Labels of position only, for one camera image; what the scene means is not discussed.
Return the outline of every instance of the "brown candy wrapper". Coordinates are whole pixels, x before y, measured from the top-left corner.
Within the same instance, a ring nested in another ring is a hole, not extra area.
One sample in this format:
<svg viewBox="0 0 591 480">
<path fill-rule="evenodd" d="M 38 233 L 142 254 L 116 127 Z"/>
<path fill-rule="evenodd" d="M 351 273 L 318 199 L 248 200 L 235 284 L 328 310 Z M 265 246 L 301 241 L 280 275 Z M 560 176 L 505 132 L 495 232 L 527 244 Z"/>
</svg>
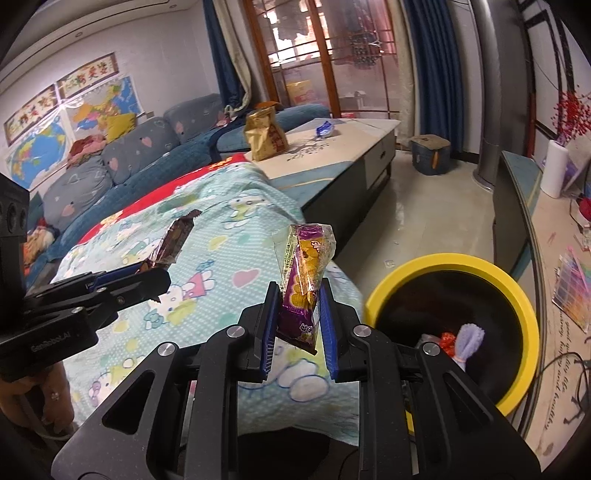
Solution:
<svg viewBox="0 0 591 480">
<path fill-rule="evenodd" d="M 261 161 L 287 150 L 287 137 L 275 120 L 273 107 L 255 110 L 246 116 L 244 137 L 251 146 L 254 161 Z"/>
<path fill-rule="evenodd" d="M 187 215 L 177 218 L 158 247 L 139 266 L 139 271 L 157 267 L 167 270 L 171 264 L 176 263 L 178 254 L 193 229 L 193 219 L 199 215 L 200 210 L 191 210 Z"/>
</svg>

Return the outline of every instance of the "table drawer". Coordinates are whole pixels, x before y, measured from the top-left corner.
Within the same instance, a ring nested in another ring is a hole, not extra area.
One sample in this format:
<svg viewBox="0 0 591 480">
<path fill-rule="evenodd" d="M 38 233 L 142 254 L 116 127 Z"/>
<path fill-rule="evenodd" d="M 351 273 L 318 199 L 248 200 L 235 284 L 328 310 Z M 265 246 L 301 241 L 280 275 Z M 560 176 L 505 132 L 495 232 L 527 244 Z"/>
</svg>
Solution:
<svg viewBox="0 0 591 480">
<path fill-rule="evenodd" d="M 396 134 L 392 131 L 376 143 L 364 156 L 365 183 L 370 188 L 394 158 Z"/>
</svg>

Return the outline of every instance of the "glass door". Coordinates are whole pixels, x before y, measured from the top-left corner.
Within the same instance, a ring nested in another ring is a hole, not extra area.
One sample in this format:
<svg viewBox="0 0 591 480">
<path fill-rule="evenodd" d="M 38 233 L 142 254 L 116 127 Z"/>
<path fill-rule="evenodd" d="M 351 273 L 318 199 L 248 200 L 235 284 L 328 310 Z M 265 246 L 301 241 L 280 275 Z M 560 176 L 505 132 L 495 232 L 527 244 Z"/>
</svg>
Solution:
<svg viewBox="0 0 591 480">
<path fill-rule="evenodd" d="M 306 0 L 254 0 L 254 7 L 278 101 L 289 106 L 322 103 L 331 108 Z"/>
<path fill-rule="evenodd" d="M 289 106 L 322 103 L 334 117 L 397 118 L 398 61 L 385 0 L 245 2 L 256 17 L 271 97 Z"/>
</svg>

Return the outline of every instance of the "yellow box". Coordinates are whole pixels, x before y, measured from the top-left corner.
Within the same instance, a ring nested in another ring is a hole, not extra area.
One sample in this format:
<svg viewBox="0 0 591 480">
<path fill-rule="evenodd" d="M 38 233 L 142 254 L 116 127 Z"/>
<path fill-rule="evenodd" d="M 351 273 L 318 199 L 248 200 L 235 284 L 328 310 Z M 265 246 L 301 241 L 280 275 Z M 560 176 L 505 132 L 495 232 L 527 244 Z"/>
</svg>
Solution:
<svg viewBox="0 0 591 480">
<path fill-rule="evenodd" d="M 316 102 L 316 92 L 312 87 L 310 80 L 302 80 L 301 82 L 291 82 L 286 84 L 287 93 L 290 96 L 291 104 L 303 105 L 305 103 Z"/>
</svg>

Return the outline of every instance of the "gray pillar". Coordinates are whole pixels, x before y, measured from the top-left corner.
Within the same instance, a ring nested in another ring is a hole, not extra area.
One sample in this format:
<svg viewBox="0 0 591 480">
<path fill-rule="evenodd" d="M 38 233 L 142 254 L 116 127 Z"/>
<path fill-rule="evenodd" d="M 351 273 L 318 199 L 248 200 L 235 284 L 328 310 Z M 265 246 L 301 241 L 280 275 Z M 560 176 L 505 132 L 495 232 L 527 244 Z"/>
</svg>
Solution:
<svg viewBox="0 0 591 480">
<path fill-rule="evenodd" d="M 493 188 L 501 151 L 523 155 L 531 92 L 529 53 L 516 0 L 470 0 L 483 79 L 482 140 L 474 178 Z"/>
</svg>

